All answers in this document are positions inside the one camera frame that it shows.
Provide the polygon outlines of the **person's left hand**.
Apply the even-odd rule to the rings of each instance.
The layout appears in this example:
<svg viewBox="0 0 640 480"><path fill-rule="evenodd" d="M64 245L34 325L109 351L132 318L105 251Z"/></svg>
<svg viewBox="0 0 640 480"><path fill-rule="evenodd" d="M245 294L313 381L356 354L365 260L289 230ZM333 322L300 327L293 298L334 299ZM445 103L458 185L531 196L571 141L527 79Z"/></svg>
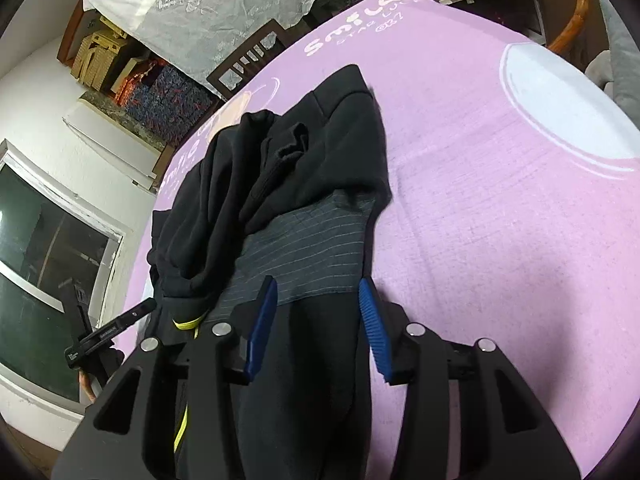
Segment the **person's left hand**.
<svg viewBox="0 0 640 480"><path fill-rule="evenodd" d="M96 397L102 391L102 387L100 386L98 380L92 376L84 372L83 370L79 371L78 374L79 385L85 396L89 400L90 403L96 402Z"/></svg>

